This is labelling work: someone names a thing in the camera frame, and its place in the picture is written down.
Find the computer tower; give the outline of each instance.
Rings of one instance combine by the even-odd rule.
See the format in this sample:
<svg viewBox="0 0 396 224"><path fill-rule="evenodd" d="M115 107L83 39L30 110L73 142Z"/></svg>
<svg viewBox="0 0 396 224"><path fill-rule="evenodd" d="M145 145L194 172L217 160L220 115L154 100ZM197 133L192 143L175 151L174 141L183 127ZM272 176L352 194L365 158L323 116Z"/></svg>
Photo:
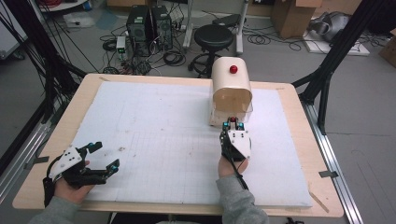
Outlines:
<svg viewBox="0 0 396 224"><path fill-rule="evenodd" d="M165 6L155 6L151 8L154 36L158 40L159 49L171 49L172 39L172 19Z"/></svg>
<svg viewBox="0 0 396 224"><path fill-rule="evenodd" d="M149 44L153 40L152 22L149 7L134 5L126 22L134 55L149 56Z"/></svg>

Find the red button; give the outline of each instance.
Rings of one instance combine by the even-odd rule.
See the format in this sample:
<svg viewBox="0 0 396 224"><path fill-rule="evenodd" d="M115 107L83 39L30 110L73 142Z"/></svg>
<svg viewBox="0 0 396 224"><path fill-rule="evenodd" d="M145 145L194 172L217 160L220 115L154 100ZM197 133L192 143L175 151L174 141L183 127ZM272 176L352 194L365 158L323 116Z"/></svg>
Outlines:
<svg viewBox="0 0 396 224"><path fill-rule="evenodd" d="M230 73L235 74L238 71L238 67L236 65L231 65Z"/></svg>

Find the gray sleeve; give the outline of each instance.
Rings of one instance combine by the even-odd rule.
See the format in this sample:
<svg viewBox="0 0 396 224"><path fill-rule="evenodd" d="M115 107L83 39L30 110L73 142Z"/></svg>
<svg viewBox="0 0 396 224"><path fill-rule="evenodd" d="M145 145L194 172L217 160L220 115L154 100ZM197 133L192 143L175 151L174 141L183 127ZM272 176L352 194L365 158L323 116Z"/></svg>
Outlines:
<svg viewBox="0 0 396 224"><path fill-rule="evenodd" d="M80 206L75 203L54 196L44 211L33 217L29 224L72 224L79 208Z"/></svg>
<svg viewBox="0 0 396 224"><path fill-rule="evenodd" d="M216 183L220 192L220 203L224 209L223 224L269 224L267 214L254 205L254 196L242 188L235 175L223 177Z"/></svg>

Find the gray floor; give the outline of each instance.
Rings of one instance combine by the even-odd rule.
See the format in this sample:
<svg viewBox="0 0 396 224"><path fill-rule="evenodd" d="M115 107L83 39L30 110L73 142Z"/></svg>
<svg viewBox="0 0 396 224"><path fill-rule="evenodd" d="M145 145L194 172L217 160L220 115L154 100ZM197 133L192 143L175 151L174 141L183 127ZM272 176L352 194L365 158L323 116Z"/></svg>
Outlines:
<svg viewBox="0 0 396 224"><path fill-rule="evenodd" d="M95 8L89 14L96 24L92 28L73 30L69 35L93 65L101 68L106 56L99 37L121 27L126 17L121 12L103 8ZM210 23L211 20L210 16L204 17L196 24ZM268 24L268 20L247 19L247 26L251 28ZM65 41L65 45L74 65L85 71L94 70L70 41ZM301 46L300 51L294 51L288 44L274 41L269 45L254 45L244 37L242 58L247 63L250 80L291 83L312 73L325 55L308 53L303 43ZM396 96L396 68L378 56L380 47L364 46L371 52L368 57L346 56L333 76L326 130L364 223L393 223L396 220L396 136L392 131L396 126L396 101L393 99ZM187 61L199 50L192 44L186 55ZM233 55L234 47L221 54ZM196 77L187 70L186 63L158 70L165 77ZM149 76L159 76L159 72L152 70ZM29 60L0 62L1 155L41 103L42 94L43 88ZM27 174L28 171L23 172L0 204L2 223L25 223L39 212L12 207L12 200ZM107 216L108 213L80 212L76 222L106 223ZM271 219L272 223L286 222L284 217ZM294 219L305 223L347 223L344 217Z"/></svg>

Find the stool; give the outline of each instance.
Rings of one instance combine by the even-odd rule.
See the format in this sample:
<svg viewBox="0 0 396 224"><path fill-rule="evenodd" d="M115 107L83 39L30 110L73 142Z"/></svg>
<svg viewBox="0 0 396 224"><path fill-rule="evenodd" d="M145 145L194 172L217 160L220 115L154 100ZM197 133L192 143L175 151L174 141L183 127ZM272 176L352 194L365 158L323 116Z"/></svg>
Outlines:
<svg viewBox="0 0 396 224"><path fill-rule="evenodd" d="M228 48L233 43L233 33L224 26L210 24L198 28L195 31L194 40L201 46L204 52L207 50L208 53L196 56L189 64L189 71L192 71L192 69L195 70L199 74L198 78L201 76L211 77L215 57L221 57L216 52ZM205 63L198 61L200 58L206 56L207 60ZM197 64L203 65L205 68L200 69L196 66Z"/></svg>

